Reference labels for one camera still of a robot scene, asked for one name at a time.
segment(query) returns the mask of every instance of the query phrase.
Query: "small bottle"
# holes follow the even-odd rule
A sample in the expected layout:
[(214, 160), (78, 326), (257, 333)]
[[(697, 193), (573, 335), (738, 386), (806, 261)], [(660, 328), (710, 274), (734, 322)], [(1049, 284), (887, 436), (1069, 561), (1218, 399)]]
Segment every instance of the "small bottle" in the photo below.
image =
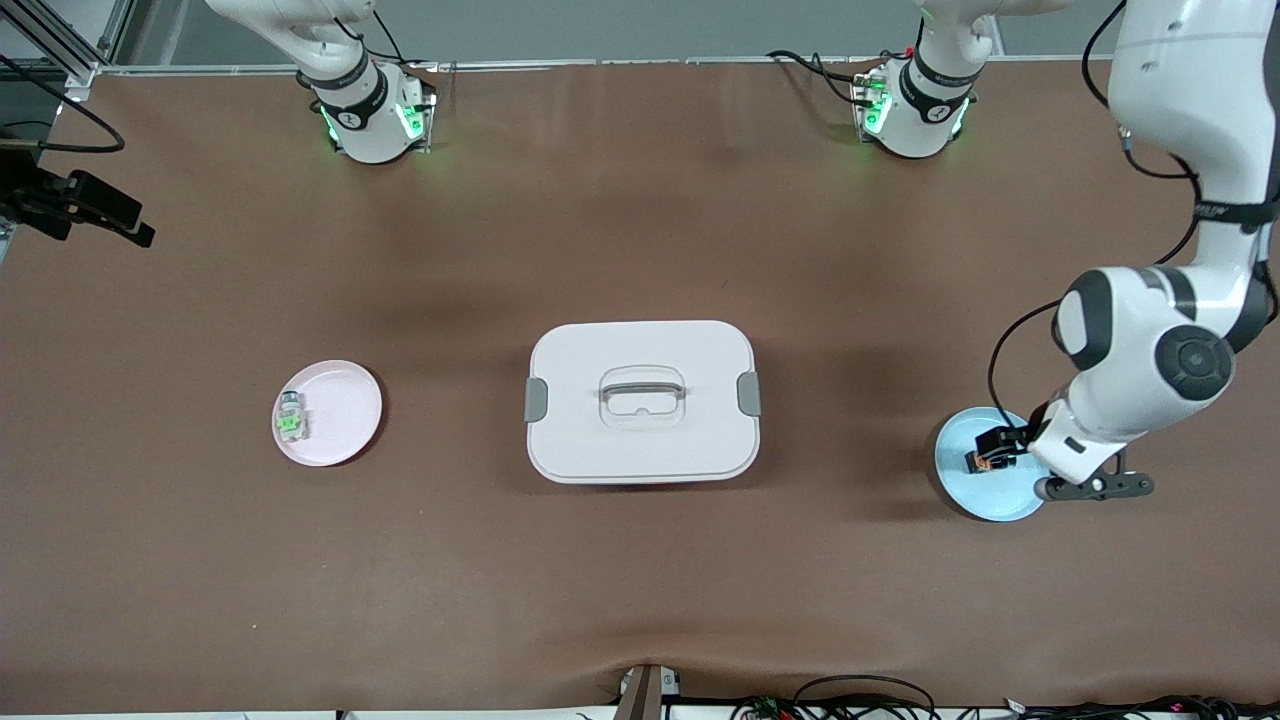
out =
[(307, 434), (307, 419), (302, 413), (302, 396), (287, 389), (280, 393), (280, 407), (275, 411), (275, 432), (284, 442), (302, 439)]

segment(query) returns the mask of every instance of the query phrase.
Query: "round plate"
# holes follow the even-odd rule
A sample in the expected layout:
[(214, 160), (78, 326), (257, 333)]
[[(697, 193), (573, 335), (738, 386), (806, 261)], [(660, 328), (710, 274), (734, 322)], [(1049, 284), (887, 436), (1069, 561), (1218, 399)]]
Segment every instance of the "round plate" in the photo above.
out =
[(289, 378), (280, 389), (302, 393), (307, 437), (284, 442), (275, 433), (276, 395), (271, 404), (271, 437), (289, 460), (312, 468), (335, 465), (361, 451), (383, 418), (383, 393), (369, 370), (346, 360), (325, 360)]
[[(1015, 423), (1027, 421), (1009, 414)], [(1004, 425), (995, 407), (961, 410), (942, 425), (933, 461), (938, 479), (960, 507), (983, 520), (1010, 523), (1036, 512), (1044, 501), (1036, 495), (1036, 483), (1050, 475), (1048, 468), (1030, 455), (1019, 455), (1018, 464), (989, 473), (970, 473), (964, 456), (974, 448), (975, 437)]]

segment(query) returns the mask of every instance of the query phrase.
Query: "gray handle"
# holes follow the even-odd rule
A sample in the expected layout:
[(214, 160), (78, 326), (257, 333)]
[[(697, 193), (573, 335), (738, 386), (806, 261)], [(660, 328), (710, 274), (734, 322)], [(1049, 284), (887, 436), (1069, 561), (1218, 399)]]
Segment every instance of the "gray handle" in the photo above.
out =
[(611, 395), (649, 395), (654, 392), (669, 392), (676, 397), (685, 396), (685, 388), (678, 383), (614, 383), (602, 387), (600, 397)]

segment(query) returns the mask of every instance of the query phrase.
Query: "brown table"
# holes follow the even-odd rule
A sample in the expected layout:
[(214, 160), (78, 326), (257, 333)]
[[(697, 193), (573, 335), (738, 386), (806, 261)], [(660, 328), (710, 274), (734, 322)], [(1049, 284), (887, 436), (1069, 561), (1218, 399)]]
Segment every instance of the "brown table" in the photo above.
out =
[[(946, 703), (1268, 698), (1280, 336), (1135, 445), (1149, 498), (995, 525), (929, 479), (1012, 318), (1185, 224), (1185, 183), (1125, 165), (1075, 72), (992, 65), (920, 161), (778, 67), (462, 74), (434, 151), (388, 167), (332, 154), (288, 77), (99, 79), (127, 151), (47, 164), (142, 199), (157, 236), (22, 232), (0, 268), (0, 710), (591, 703), (639, 661), (689, 693), (874, 671)], [(753, 340), (755, 465), (539, 477), (534, 342), (680, 318)], [(388, 414), (307, 469), (268, 418), (326, 357), (375, 370)], [(1037, 322), (1000, 383), (1027, 411), (1069, 377)]]

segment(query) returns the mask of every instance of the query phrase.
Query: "gray floor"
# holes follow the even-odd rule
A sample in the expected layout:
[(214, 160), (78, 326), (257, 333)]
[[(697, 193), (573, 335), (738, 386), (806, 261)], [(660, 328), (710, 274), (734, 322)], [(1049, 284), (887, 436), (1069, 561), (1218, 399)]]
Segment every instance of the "gray floor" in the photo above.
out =
[[(1004, 19), (1010, 54), (1079, 54), (1114, 0), (1076, 0), (1059, 13)], [(909, 0), (381, 0), (407, 56), (426, 60), (655, 60), (763, 55), (792, 49), (876, 55), (915, 37)], [(140, 3), (140, 32), (118, 59), (134, 65), (283, 63), (252, 32), (202, 0)], [(358, 29), (387, 47), (378, 27)], [(1105, 38), (1100, 53), (1110, 53)]]

